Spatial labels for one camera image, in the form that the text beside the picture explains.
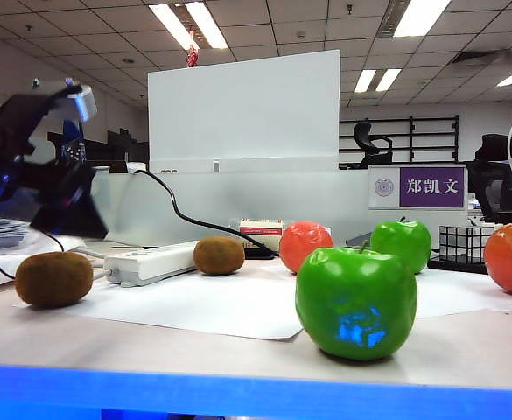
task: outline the office chair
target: office chair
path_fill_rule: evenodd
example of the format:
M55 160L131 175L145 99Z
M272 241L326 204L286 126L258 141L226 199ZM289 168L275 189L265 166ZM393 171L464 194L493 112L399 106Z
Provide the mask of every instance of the office chair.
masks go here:
M466 162L469 191L475 193L485 220L495 223L512 222L512 172L508 166L507 139L498 134L484 135L475 160Z
M354 140L364 151L364 159L359 164L359 169L368 169L369 165L389 165L392 163L392 141L386 136L370 135L370 122L358 122L354 126ZM384 140L388 142L388 151L380 153L380 149L372 142L375 140Z

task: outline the blue table edge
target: blue table edge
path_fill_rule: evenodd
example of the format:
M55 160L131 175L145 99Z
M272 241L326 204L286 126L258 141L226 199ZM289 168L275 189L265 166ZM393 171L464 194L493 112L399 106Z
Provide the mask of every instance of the blue table edge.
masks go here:
M512 389L0 366L0 401L274 419L512 419Z

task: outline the robotic arm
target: robotic arm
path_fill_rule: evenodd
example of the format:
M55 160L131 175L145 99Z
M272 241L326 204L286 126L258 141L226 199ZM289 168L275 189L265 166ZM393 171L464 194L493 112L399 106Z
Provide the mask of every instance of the robotic arm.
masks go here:
M71 80L54 94L15 94L0 107L1 217L54 234L106 236L90 197L94 169L71 159L25 162L34 150L28 139L44 116L86 121L95 113L90 87Z

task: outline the desk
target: desk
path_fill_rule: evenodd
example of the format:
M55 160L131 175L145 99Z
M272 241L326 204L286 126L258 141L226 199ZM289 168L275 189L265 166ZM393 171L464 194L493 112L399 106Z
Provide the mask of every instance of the desk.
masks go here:
M305 332L241 339L22 310L17 301L11 287L0 292L0 365L45 369L0 369L3 398L31 400L33 391L50 403L270 418L512 418L512 312L419 319L392 357L357 363L324 355ZM55 389L60 377L69 393Z

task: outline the kiwi fruit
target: kiwi fruit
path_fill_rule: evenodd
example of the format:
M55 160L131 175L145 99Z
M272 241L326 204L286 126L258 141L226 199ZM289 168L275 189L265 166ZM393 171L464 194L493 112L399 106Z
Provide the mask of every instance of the kiwi fruit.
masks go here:
M18 266L14 285L27 304L59 308L76 304L92 287L93 268L74 252L46 252L26 258Z
M244 264L240 241L227 236L209 236L197 242L193 251L195 266L209 276L223 276Z

